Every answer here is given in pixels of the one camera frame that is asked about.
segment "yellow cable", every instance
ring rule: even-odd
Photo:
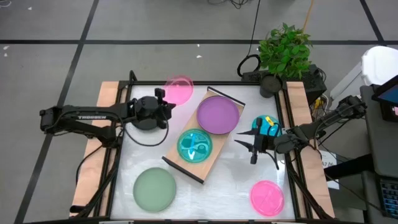
[[[311,10],[312,10],[312,6],[313,6],[313,1],[314,1],[314,0],[311,0],[310,8],[308,9],[307,16],[305,17],[304,26],[303,26],[303,31],[305,30],[305,27],[307,26],[308,18],[310,17]]]

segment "pink plate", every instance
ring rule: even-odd
[[[182,105],[192,96],[193,82],[185,75],[178,75],[167,81],[164,90],[165,101]]]
[[[258,213],[267,217],[278,215],[285,203],[282,190],[268,180],[254,184],[250,192],[250,201]]]

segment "potted plant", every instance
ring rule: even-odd
[[[326,91],[326,76],[308,60],[312,47],[309,37],[302,29],[285,23],[281,29],[273,29],[265,40],[260,41],[259,47],[261,68],[268,70],[244,73],[243,80],[253,80],[253,75],[260,73],[258,81],[261,86],[270,74],[282,81],[303,81],[311,104]]]

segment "purple plate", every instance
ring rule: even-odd
[[[238,124],[239,111],[235,103],[227,97],[212,96],[200,103],[197,120],[211,134],[226,134]]]

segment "black plant pot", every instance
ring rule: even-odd
[[[260,81],[260,95],[270,98],[282,89],[282,80],[278,76],[264,75]]]
[[[311,105],[322,93],[326,91],[326,86],[323,81],[323,77],[317,72],[318,68],[316,65],[310,65],[310,71],[307,74],[303,74],[304,79],[298,78],[286,78],[283,77],[282,88],[286,90],[286,82],[303,82],[305,88],[305,94],[307,95],[308,104]],[[243,73],[242,81],[244,82],[260,82],[261,77],[270,75],[268,70],[246,72]]]

